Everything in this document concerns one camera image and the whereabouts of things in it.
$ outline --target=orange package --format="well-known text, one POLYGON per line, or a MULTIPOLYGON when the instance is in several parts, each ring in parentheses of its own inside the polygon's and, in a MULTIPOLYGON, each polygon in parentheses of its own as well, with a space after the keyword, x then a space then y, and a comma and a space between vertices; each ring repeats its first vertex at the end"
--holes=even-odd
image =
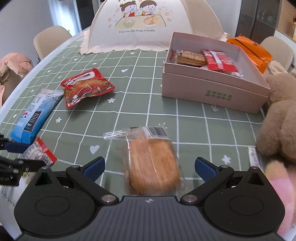
POLYGON ((228 38, 226 42, 240 46, 262 74, 265 72, 268 62, 273 60, 265 48, 244 36, 228 38))
POLYGON ((65 87, 66 107, 71 108, 85 97, 99 96, 115 89, 97 69, 90 69, 60 84, 65 87))

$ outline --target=cartoon bowl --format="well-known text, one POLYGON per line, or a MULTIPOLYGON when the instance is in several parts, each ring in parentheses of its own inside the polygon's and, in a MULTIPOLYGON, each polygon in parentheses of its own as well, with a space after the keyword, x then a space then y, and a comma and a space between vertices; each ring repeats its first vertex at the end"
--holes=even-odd
POLYGON ((144 19, 144 24, 147 27, 152 27, 156 24, 156 22, 158 21, 158 17, 157 16, 150 16, 144 19))
POLYGON ((131 28, 132 26, 134 26, 134 24, 136 23, 135 20, 131 19, 131 18, 127 18, 123 21, 123 25, 126 27, 126 28, 131 28))

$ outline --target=white heart print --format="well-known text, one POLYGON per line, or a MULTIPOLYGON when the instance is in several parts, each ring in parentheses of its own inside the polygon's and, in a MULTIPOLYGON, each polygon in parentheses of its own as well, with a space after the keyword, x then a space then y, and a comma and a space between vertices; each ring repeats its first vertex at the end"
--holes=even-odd
POLYGON ((96 146, 90 146, 89 150, 91 151, 91 153, 94 155, 98 150, 100 149, 99 145, 96 146))

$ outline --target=pink box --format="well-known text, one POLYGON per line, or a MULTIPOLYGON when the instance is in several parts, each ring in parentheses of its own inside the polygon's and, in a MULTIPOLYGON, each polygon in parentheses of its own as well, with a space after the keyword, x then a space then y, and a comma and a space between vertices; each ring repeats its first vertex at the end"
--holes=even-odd
POLYGON ((262 74, 238 46, 192 34, 173 33, 163 70, 162 96, 218 105, 258 113, 270 94, 262 74), (223 51, 244 79, 174 64, 172 50, 201 53, 202 49, 223 51))

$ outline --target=barcode label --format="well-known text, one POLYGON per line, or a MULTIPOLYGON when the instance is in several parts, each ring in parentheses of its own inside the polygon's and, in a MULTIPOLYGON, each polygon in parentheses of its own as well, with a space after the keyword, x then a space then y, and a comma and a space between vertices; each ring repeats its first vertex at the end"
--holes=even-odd
POLYGON ((258 158, 255 147, 249 147, 249 160, 251 167, 259 167, 261 171, 264 171, 261 160, 258 158))
POLYGON ((162 127, 142 127, 148 139, 166 139, 169 140, 164 128, 162 127))

